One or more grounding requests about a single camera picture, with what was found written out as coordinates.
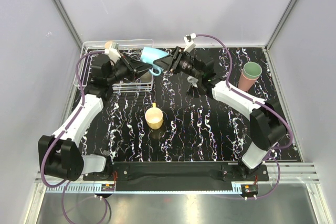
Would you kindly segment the pink plastic cup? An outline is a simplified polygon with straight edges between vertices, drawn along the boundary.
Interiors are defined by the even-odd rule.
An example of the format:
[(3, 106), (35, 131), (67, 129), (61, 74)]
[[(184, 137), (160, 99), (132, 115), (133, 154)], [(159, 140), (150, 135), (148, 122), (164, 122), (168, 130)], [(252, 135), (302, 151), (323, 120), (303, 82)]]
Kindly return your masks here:
[(251, 77), (245, 75), (244, 72), (241, 72), (238, 88), (244, 92), (248, 92), (248, 90), (254, 85), (254, 83), (258, 80), (259, 76)]

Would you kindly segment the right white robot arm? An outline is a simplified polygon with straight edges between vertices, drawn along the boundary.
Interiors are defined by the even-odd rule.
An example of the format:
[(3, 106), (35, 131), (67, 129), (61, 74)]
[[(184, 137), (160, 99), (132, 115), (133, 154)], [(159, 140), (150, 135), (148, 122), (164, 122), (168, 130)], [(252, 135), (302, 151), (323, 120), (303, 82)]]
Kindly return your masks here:
[(251, 144), (239, 159), (236, 169), (242, 179), (250, 180), (256, 176), (269, 151), (288, 134), (280, 103), (259, 99), (231, 85), (216, 74), (215, 61), (211, 56), (191, 56), (180, 47), (172, 53), (158, 49), (153, 65), (162, 71), (187, 74), (199, 93), (229, 105), (249, 120)]

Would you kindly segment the white grey mug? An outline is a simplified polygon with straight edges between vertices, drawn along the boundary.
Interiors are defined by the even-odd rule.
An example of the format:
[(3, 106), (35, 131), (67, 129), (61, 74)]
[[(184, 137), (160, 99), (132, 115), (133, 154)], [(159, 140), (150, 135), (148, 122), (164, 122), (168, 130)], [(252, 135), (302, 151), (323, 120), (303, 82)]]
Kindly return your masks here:
[(195, 88), (198, 88), (198, 79), (192, 76), (187, 77), (187, 81), (190, 85), (192, 85)]

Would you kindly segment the tan beige tall cup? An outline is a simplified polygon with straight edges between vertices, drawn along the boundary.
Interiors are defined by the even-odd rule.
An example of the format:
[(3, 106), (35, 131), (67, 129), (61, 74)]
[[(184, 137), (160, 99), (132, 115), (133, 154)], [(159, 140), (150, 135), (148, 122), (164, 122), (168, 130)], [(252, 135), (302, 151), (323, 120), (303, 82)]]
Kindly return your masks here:
[(115, 47), (115, 42), (114, 41), (107, 41), (104, 45), (105, 49), (111, 49)]

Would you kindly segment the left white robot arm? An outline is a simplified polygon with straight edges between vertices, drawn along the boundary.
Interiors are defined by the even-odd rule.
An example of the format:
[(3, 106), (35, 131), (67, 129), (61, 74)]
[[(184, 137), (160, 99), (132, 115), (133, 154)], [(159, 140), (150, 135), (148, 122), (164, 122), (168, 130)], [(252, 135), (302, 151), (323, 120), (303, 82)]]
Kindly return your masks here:
[(82, 155), (80, 141), (93, 119), (103, 110), (113, 94), (113, 85), (123, 79), (134, 81), (150, 69), (150, 63), (122, 55), (112, 60), (106, 54), (96, 55), (91, 63), (87, 86), (80, 85), (81, 99), (63, 125), (52, 135), (43, 135), (38, 141), (40, 173), (43, 183), (52, 188), (46, 176), (62, 182), (75, 181), (81, 175), (95, 173), (103, 180), (113, 175), (107, 157), (98, 154)]

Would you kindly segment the mint green cup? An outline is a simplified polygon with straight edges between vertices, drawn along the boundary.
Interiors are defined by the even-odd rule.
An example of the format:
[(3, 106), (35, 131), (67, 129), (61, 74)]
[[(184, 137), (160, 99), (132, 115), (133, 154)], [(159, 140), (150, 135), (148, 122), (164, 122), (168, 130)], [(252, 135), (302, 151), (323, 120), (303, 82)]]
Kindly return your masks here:
[(248, 62), (243, 67), (243, 75), (250, 80), (257, 80), (262, 74), (262, 67), (255, 62)]

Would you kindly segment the light blue cup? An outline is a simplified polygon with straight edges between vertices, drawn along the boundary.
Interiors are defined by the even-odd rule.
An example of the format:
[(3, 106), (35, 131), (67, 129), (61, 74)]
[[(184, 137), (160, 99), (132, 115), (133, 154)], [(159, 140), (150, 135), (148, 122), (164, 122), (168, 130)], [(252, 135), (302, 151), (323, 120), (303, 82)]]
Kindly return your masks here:
[(152, 47), (144, 47), (141, 53), (140, 61), (143, 63), (150, 64), (152, 68), (149, 69), (149, 73), (157, 77), (162, 73), (163, 69), (155, 65), (154, 61), (166, 57), (168, 55), (169, 54), (163, 50)]

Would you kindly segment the yellow cup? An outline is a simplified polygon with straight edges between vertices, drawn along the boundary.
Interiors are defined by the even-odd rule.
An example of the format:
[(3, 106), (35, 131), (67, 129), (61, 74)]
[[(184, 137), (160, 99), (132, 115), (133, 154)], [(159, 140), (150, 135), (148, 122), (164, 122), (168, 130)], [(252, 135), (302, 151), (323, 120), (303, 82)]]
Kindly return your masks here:
[(153, 130), (158, 130), (163, 124), (163, 112), (159, 109), (156, 103), (145, 112), (145, 120), (148, 126)]

